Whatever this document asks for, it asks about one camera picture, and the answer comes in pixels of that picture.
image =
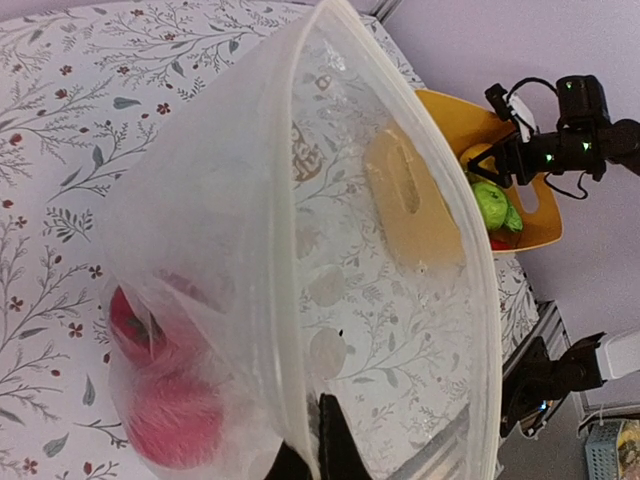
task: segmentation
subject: mesh basket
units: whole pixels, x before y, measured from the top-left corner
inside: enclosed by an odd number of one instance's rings
[[[585,445],[589,480],[618,480],[618,435],[622,422],[596,424]]]

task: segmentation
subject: black object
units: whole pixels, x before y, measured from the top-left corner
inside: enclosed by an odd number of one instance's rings
[[[358,453],[338,399],[320,396],[320,473],[322,480],[371,480]],[[310,480],[306,463],[285,443],[265,480]]]
[[[640,175],[640,123],[628,119],[611,123],[604,90],[596,77],[564,77],[558,80],[556,88],[543,80],[529,78],[517,86],[531,81],[556,91],[560,107],[557,131],[541,134],[529,127],[532,135],[527,143],[516,131],[471,159],[470,172],[504,188],[513,185],[513,175],[519,185],[526,185],[541,172],[561,175],[584,171],[599,182],[607,169],[606,161],[622,164]],[[508,99],[513,92],[507,94],[500,84],[495,84],[485,95],[498,117],[512,121],[517,128],[519,118],[505,99],[505,94]],[[496,172],[480,166],[489,157],[495,159]]]
[[[563,401],[570,392],[599,388],[596,350],[604,333],[583,338],[559,360],[551,360],[542,337],[533,339],[519,364],[504,379],[500,435],[507,437],[513,427],[533,415],[545,413],[552,401]]]

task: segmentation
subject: orange basket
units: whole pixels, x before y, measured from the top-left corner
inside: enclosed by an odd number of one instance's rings
[[[512,124],[503,122],[497,115],[478,105],[429,90],[418,90],[416,94],[457,158],[470,147],[483,143],[493,144],[514,130]],[[491,238],[513,247],[496,253],[532,250],[550,245],[562,238],[562,217],[553,191],[545,185],[542,174],[535,177],[531,185],[538,199],[535,212],[527,212],[523,208],[516,187],[505,190],[522,217],[524,228],[520,233],[508,232],[505,229],[491,232]]]

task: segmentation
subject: floral tablecloth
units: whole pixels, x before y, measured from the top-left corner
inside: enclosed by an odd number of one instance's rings
[[[94,212],[168,117],[307,8],[125,2],[0,24],[2,478],[154,478],[109,397]],[[380,24],[363,21],[423,87]],[[515,257],[498,256],[496,271],[506,358],[538,317]]]

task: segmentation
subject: translucent white bag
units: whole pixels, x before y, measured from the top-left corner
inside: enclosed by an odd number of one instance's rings
[[[424,159],[407,164],[431,172],[416,205],[442,219],[414,265],[400,261],[402,240],[385,232],[394,215],[372,193],[386,188],[375,152],[389,142]],[[314,406],[323,392],[342,403],[374,478],[403,468],[418,475],[412,459],[446,423],[428,430],[426,414],[412,413],[427,399],[408,402],[435,381],[420,380],[408,397],[400,389],[412,373],[398,378],[394,365],[340,377],[358,342],[369,343],[356,326],[374,323],[389,358],[407,364],[433,343],[420,340],[429,328],[446,326],[455,352],[441,368],[460,397],[450,420],[469,406],[456,431],[467,439],[457,468],[464,478],[492,475],[500,349],[486,232],[445,140],[344,0],[326,0],[265,40],[177,112],[113,187],[99,229],[114,277],[103,302],[118,347],[113,396],[133,446],[161,478],[263,478],[281,439],[319,478]],[[436,241],[439,231],[453,240]],[[354,238],[364,245],[357,253]],[[356,311],[363,301],[382,320]],[[364,412],[359,396],[368,398],[358,389],[381,379],[379,391],[421,425],[402,434],[394,418],[388,434],[400,440],[391,450],[385,432],[353,421]],[[371,411],[367,418],[380,413]],[[200,442],[178,438],[190,428]],[[407,441],[414,434],[419,442]],[[369,437],[379,445],[365,445]]]

